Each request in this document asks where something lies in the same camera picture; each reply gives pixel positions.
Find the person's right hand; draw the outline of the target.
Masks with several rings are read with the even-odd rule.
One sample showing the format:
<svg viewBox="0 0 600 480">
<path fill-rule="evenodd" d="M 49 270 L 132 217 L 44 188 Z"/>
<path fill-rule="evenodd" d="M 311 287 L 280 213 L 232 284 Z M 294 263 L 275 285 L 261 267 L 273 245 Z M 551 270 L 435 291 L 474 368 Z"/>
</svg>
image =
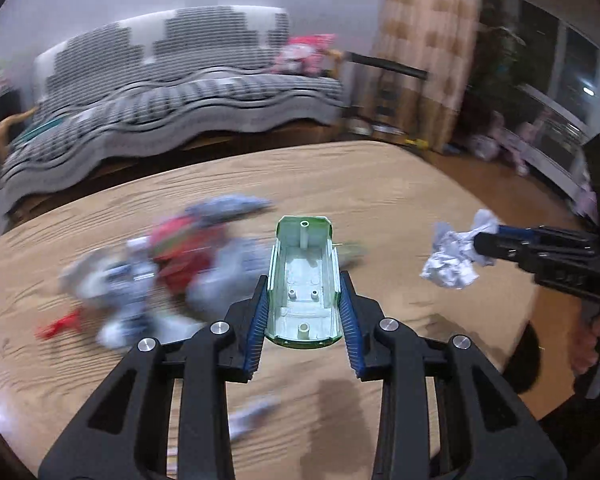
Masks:
<svg viewBox="0 0 600 480">
<path fill-rule="evenodd" d="M 577 376 L 587 372 L 598 360 L 596 344 L 600 340 L 600 315 L 592 322 L 576 317 L 569 335 L 568 360 Z"/>
</svg>

